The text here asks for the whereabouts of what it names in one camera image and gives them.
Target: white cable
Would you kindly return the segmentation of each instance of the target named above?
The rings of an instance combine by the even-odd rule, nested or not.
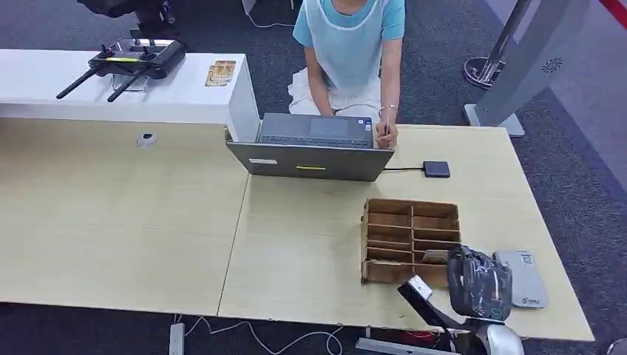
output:
[[[213,334],[218,334],[218,333],[222,333],[223,331],[229,331],[233,328],[239,327],[242,324],[246,324],[248,326],[248,328],[250,328],[251,330],[251,334],[253,334],[253,338],[255,338],[255,340],[259,343],[259,345],[261,345],[269,354],[271,355],[279,355],[281,354],[283,351],[288,350],[292,345],[296,344],[297,342],[303,340],[306,337],[310,337],[312,335],[326,335],[327,336],[327,353],[329,353],[329,355],[342,355],[342,343],[339,341],[339,339],[337,339],[337,337],[335,336],[335,334],[338,331],[341,331],[342,328],[344,328],[344,326],[340,326],[339,328],[337,328],[333,333],[328,333],[326,331],[312,331],[311,333],[307,333],[305,335],[303,335],[302,337],[294,340],[293,342],[287,344],[285,347],[283,347],[281,350],[274,352],[272,350],[270,350],[270,348],[268,348],[257,336],[257,334],[254,332],[253,329],[253,325],[250,322],[239,322],[235,325],[231,325],[230,327],[226,327],[226,328],[222,328],[222,329],[218,329],[216,331],[211,329],[211,325],[209,324],[209,321],[205,318],[205,317],[198,317],[198,319],[196,320],[196,323],[194,323],[194,325],[192,326],[192,328],[189,329],[189,331],[187,331],[187,333],[185,333],[185,337],[187,337],[193,330],[194,328],[196,328],[196,325],[201,321],[205,321],[205,324],[207,324],[207,327],[209,328],[209,334],[213,335]],[[334,353],[333,351],[331,351],[330,348],[330,341],[331,339],[335,340],[335,342],[337,343],[337,345],[339,346],[339,351],[337,353]]]
[[[247,15],[249,19],[251,19],[251,22],[255,25],[255,27],[257,28],[270,28],[273,26],[283,26],[283,27],[294,27],[293,24],[256,24],[255,21],[253,20],[253,18],[250,15]]]

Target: white label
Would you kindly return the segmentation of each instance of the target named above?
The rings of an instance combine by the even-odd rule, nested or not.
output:
[[[422,298],[428,300],[429,297],[433,294],[431,288],[427,286],[426,283],[420,278],[420,276],[416,275],[409,280],[410,286],[414,289],[414,291],[418,292]]]
[[[277,164],[277,161],[274,160],[274,159],[254,159],[254,158],[249,158],[249,160],[253,164]]]
[[[530,254],[521,254],[521,259],[523,260],[523,264],[533,266],[533,257]]]

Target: laptop keyboard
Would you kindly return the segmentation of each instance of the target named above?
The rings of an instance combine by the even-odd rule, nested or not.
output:
[[[289,144],[294,146],[332,146],[337,148],[368,148],[367,141],[352,141],[350,139],[332,138],[306,138],[306,137],[283,137],[277,135],[266,135],[261,138],[261,143],[268,144]]]

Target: gray power bank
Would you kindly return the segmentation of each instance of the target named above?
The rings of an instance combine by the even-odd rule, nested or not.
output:
[[[512,270],[512,302],[520,308],[545,308],[546,289],[535,258],[524,250],[499,250],[494,258]]]

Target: bracelet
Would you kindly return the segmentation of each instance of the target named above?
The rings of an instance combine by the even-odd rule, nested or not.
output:
[[[383,106],[383,107],[379,110],[379,118],[381,118],[381,112],[382,112],[384,109],[395,109],[397,113],[399,112],[399,107],[398,107],[398,106],[396,106],[396,105],[385,105],[385,106]]]

